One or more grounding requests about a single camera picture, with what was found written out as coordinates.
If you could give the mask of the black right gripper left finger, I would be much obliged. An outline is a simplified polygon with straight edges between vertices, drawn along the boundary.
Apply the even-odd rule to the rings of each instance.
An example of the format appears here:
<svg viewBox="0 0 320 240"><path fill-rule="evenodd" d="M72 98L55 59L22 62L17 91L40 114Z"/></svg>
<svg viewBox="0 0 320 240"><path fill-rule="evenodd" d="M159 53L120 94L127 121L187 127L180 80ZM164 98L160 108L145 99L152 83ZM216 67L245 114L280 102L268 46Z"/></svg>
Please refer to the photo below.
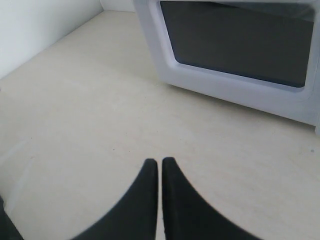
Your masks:
<svg viewBox="0 0 320 240"><path fill-rule="evenodd" d="M154 240L158 219L158 164L146 159L123 197L75 240Z"/></svg>

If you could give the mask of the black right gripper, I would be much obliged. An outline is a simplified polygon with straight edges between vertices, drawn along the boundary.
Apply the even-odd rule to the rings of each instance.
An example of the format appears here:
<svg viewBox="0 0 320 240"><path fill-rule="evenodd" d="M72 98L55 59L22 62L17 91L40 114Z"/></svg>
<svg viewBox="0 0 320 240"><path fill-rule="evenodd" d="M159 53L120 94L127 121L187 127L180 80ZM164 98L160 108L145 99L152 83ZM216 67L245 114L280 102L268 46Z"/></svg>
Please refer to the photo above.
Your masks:
<svg viewBox="0 0 320 240"><path fill-rule="evenodd" d="M6 214L2 198L0 198L0 240L23 240L23 237Z"/></svg>

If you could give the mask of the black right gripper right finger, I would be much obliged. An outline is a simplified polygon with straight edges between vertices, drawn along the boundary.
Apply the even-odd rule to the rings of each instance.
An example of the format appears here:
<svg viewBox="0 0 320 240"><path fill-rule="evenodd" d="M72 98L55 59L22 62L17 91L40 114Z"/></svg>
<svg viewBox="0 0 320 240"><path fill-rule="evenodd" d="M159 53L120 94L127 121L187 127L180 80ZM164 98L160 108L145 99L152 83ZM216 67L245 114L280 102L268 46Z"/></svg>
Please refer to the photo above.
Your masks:
<svg viewBox="0 0 320 240"><path fill-rule="evenodd" d="M249 240L193 188L173 157L162 161L162 214L167 240Z"/></svg>

